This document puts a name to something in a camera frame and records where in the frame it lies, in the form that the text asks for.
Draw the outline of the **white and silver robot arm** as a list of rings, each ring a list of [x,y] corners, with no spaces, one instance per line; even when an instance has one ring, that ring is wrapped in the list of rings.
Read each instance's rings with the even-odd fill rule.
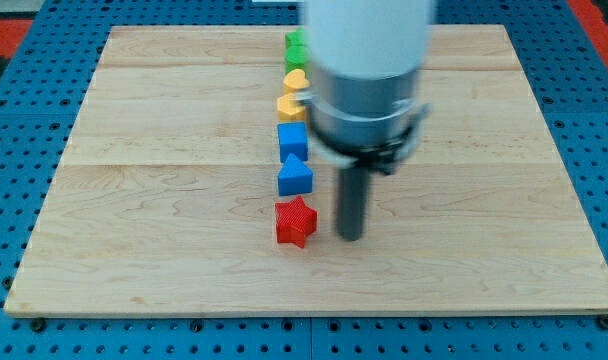
[[[307,0],[310,60],[298,100],[338,169],[337,234],[364,232],[373,173],[391,175],[415,150],[429,107],[416,97],[434,0]]]

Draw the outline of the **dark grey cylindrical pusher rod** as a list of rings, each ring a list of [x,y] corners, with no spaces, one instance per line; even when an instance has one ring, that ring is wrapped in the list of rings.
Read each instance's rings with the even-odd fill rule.
[[[365,227],[370,173],[365,167],[338,171],[336,231],[346,241],[357,241]]]

